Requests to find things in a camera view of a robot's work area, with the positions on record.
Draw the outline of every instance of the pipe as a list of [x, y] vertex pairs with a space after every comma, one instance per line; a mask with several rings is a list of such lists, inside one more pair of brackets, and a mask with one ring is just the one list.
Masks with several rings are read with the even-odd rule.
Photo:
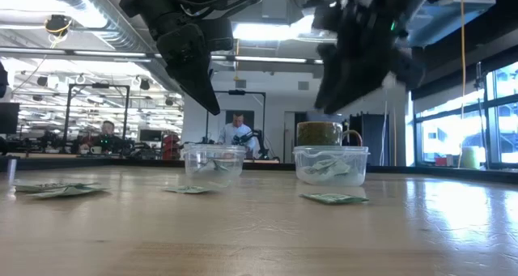
[[[108, 32], [94, 32], [100, 39], [106, 41], [116, 51], [149, 52], [154, 51], [148, 43], [131, 26], [130, 22], [109, 0], [60, 0], [81, 12], [91, 12], [93, 15], [102, 14], [108, 21], [105, 27]], [[163, 62], [152, 60], [141, 64], [153, 75], [166, 90], [182, 92], [178, 84], [172, 80], [164, 69]]]

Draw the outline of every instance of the wall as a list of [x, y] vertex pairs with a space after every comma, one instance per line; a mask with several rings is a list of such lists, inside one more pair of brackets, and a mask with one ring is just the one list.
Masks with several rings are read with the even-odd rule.
[[[233, 78], [235, 73], [220, 72], [213, 78], [215, 90], [228, 91], [235, 89]], [[284, 152], [284, 132], [285, 132], [285, 113], [286, 112], [306, 112], [313, 110], [319, 79], [313, 79], [311, 74], [305, 73], [270, 73], [244, 72], [239, 73], [240, 79], [247, 80], [246, 91], [265, 91], [265, 136], [270, 140], [271, 147], [276, 156], [283, 160]], [[309, 81], [309, 91], [299, 91], [298, 81]], [[392, 82], [393, 77], [388, 76], [387, 81]], [[394, 143], [393, 130], [391, 130], [391, 150], [397, 149], [397, 160], [391, 155], [393, 164], [405, 165], [405, 88], [401, 85], [393, 85], [390, 89], [378, 89], [371, 94], [363, 97], [349, 106], [342, 109], [344, 118], [357, 113], [384, 113], [384, 100], [388, 100], [388, 112], [396, 111], [396, 143]], [[262, 106], [251, 96], [229, 96], [219, 95], [218, 101], [221, 109], [241, 109], [255, 111], [255, 125], [262, 126]], [[184, 109], [184, 128], [182, 132], [183, 142], [199, 142], [205, 136], [206, 110], [196, 101], [185, 97]], [[209, 133], [212, 139], [217, 140], [219, 130], [223, 128], [224, 113], [219, 117], [209, 119]]]

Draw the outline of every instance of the wooden table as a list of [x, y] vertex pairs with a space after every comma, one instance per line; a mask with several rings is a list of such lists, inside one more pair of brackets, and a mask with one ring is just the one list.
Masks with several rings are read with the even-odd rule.
[[[220, 193], [161, 189], [177, 168], [18, 172], [99, 180], [110, 193], [45, 201], [0, 181], [1, 275], [518, 275], [518, 190], [418, 176], [368, 175], [362, 188], [244, 172]], [[364, 195], [324, 206], [307, 192]]]

